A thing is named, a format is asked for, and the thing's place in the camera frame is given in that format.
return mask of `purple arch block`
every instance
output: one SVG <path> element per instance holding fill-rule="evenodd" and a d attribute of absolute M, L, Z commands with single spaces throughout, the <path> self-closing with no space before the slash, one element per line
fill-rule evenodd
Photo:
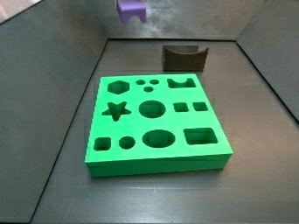
<path fill-rule="evenodd" d="M 139 0 L 117 0 L 116 9 L 124 25 L 133 16 L 137 16 L 145 23 L 145 6 Z"/>

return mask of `circle hole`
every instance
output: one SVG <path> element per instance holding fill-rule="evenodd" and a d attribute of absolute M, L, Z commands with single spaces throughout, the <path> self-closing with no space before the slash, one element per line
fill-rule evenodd
<path fill-rule="evenodd" d="M 131 136 L 124 136 L 119 140 L 119 146 L 124 149 L 128 150 L 131 149 L 136 144 L 136 140 Z"/>
<path fill-rule="evenodd" d="M 175 135 L 168 130 L 156 129 L 144 133 L 143 142 L 152 148 L 164 148 L 173 144 Z"/>
<path fill-rule="evenodd" d="M 139 106 L 139 113 L 147 118 L 157 118 L 164 114 L 165 107 L 159 101 L 144 101 Z"/>
<path fill-rule="evenodd" d="M 135 83 L 136 83 L 136 85 L 144 85 L 145 81 L 144 80 L 137 80 Z"/>
<path fill-rule="evenodd" d="M 155 89 L 153 89 L 152 87 L 145 87 L 145 88 L 144 88 L 144 91 L 145 91 L 147 93 L 153 92 L 153 90 L 155 90 Z"/>
<path fill-rule="evenodd" d="M 156 85 L 159 83 L 159 80 L 149 80 L 151 84 Z"/>

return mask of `gray floor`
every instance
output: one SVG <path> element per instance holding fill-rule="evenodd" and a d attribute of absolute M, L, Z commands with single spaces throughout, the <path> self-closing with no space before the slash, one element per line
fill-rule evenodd
<path fill-rule="evenodd" d="M 161 45 L 209 47 L 199 73 L 235 154 L 223 171 L 91 178 L 84 165 L 99 77 L 161 73 Z M 299 131 L 232 42 L 109 41 L 33 223 L 299 221 Z"/>

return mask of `small circle hole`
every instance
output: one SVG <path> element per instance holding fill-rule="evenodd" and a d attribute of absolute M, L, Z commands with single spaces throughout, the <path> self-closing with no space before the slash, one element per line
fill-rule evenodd
<path fill-rule="evenodd" d="M 128 150 L 131 149 L 136 144 L 136 140 L 131 136 L 124 136 L 119 140 L 119 146 L 124 149 Z"/>
<path fill-rule="evenodd" d="M 147 93 L 153 92 L 153 90 L 155 90 L 155 89 L 153 89 L 152 87 L 145 87 L 145 88 L 144 88 L 144 91 L 145 91 Z"/>
<path fill-rule="evenodd" d="M 144 85 L 145 81 L 144 80 L 137 80 L 135 83 L 136 83 L 136 85 Z"/>
<path fill-rule="evenodd" d="M 149 80 L 151 84 L 156 85 L 159 83 L 159 80 Z"/>

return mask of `shape sorter board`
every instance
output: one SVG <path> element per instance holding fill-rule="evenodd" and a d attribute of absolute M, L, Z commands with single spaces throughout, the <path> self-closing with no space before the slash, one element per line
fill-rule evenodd
<path fill-rule="evenodd" d="M 196 74 L 100 79 L 85 156 L 92 177 L 223 169 L 231 155 Z"/>

